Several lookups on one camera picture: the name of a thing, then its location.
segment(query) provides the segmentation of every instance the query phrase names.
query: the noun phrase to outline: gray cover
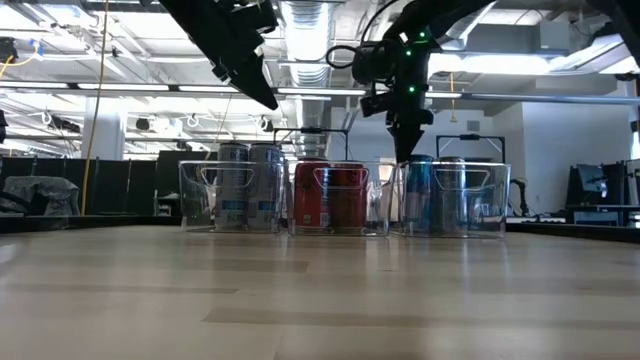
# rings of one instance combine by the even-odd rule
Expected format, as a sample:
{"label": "gray cover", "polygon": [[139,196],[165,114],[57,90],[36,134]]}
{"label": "gray cover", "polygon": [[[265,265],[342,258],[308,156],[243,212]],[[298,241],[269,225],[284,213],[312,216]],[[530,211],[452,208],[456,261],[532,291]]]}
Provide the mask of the gray cover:
{"label": "gray cover", "polygon": [[[31,202],[35,194],[49,199],[46,216],[80,215],[78,193],[80,189],[67,179],[51,176],[11,176],[5,181],[4,192]],[[0,199],[0,205],[22,211],[20,205]]]}

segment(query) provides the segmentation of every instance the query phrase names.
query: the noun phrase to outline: ceiling pipe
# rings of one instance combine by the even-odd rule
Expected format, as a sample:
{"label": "ceiling pipe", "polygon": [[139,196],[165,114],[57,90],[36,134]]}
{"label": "ceiling pipe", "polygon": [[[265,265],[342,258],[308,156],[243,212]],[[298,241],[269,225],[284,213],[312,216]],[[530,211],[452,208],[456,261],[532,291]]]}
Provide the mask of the ceiling pipe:
{"label": "ceiling pipe", "polygon": [[443,50],[462,51],[466,49],[469,34],[478,26],[482,18],[493,9],[496,3],[497,1],[494,1],[473,14],[458,20],[449,31],[437,40],[440,47]]}
{"label": "ceiling pipe", "polygon": [[[333,6],[321,2],[281,3],[280,9],[286,23],[284,37],[287,58],[290,61],[318,61],[324,58],[331,41]],[[294,87],[326,88],[329,85],[330,69],[327,67],[301,64],[290,67],[289,71]],[[299,99],[295,100],[295,104],[297,127],[330,127],[330,119],[327,124],[327,117],[323,116],[324,101]],[[326,136],[310,138],[300,135],[299,139],[309,145],[323,145],[327,142]],[[324,155],[324,150],[311,155]]]}

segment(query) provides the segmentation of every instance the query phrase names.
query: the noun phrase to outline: wall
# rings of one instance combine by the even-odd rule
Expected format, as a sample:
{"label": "wall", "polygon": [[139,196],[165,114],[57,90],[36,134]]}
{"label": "wall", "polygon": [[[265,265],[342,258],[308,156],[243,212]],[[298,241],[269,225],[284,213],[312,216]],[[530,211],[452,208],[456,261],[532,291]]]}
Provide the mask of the wall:
{"label": "wall", "polygon": [[[526,178],[522,104],[513,105],[494,116],[493,131],[497,136],[506,138],[507,164],[511,165],[511,178]],[[520,192],[517,188],[511,187],[509,199],[513,206],[519,209]]]}
{"label": "wall", "polygon": [[[334,126],[340,126],[344,112],[333,111]],[[436,136],[437,135],[460,135],[468,134],[467,121],[480,121],[480,134],[492,135],[491,118],[484,116],[484,112],[475,110],[456,111],[456,123],[451,122],[451,111],[442,111],[436,114],[434,124],[423,126],[425,134],[416,146],[415,154],[427,154],[436,156]],[[384,115],[376,115],[369,118],[358,117],[349,134],[349,147],[353,158],[356,160],[373,161],[381,157],[394,158],[393,138],[387,132],[384,124]],[[442,152],[442,156],[464,156],[464,157],[486,157],[500,159],[501,155],[491,144],[486,141],[462,142],[454,140]],[[340,135],[332,135],[329,144],[328,157],[331,160],[344,159],[344,140]]]}
{"label": "wall", "polygon": [[[528,180],[528,203],[543,213],[564,208],[571,166],[629,159],[628,116],[625,106],[529,103],[503,111],[493,124],[497,134],[507,137],[512,178]],[[514,190],[511,199],[519,203]]]}

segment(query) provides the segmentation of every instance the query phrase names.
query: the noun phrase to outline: black panel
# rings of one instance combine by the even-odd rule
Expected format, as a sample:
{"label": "black panel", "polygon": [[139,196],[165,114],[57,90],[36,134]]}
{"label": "black panel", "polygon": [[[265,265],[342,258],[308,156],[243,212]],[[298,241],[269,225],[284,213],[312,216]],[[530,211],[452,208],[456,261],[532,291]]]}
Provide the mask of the black panel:
{"label": "black panel", "polygon": [[[205,151],[161,151],[158,156],[158,168],[156,170],[156,189],[158,197],[180,193],[178,164],[180,161],[204,160]],[[218,153],[211,153],[209,160],[216,160]]]}
{"label": "black panel", "polygon": [[627,166],[624,163],[617,163],[602,166],[604,175],[607,177],[608,192],[603,199],[604,205],[631,205],[631,194],[629,193],[629,177],[627,177]]}
{"label": "black panel", "polygon": [[10,176],[30,176],[34,158],[2,158],[0,173],[0,189],[4,188],[4,180]]}
{"label": "black panel", "polygon": [[[85,167],[85,163],[86,160],[85,159],[69,159],[67,160],[67,167],[66,167],[66,174],[65,174],[65,179],[71,181],[72,183],[74,183],[79,189],[80,189],[80,194],[78,195],[78,208],[80,208],[80,211],[82,211],[82,198],[83,198],[83,193],[82,193],[82,184],[84,181],[84,167]],[[89,167],[89,180],[88,180],[88,185],[87,185],[87,196],[89,197],[89,200],[87,202],[87,212],[86,215],[90,215],[91,214],[91,207],[92,207],[92,203],[91,203],[91,193],[92,193],[92,186],[93,186],[93,173],[96,169],[96,161],[95,160],[91,160],[91,164]]]}
{"label": "black panel", "polygon": [[125,211],[127,182],[129,176],[128,161],[100,160],[96,181],[92,186],[91,214],[122,213]]}
{"label": "black panel", "polygon": [[153,196],[156,183],[155,161],[132,161],[126,212],[153,215]]}
{"label": "black panel", "polygon": [[35,176],[64,177],[66,159],[38,159]]}

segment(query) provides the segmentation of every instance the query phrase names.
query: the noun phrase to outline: wooden table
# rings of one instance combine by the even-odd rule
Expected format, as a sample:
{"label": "wooden table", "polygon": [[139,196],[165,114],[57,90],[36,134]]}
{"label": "wooden table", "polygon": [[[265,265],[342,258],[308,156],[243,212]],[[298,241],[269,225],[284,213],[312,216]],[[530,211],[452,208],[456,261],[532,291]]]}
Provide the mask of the wooden table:
{"label": "wooden table", "polygon": [[0,238],[0,359],[640,359],[640,247],[185,234]]}

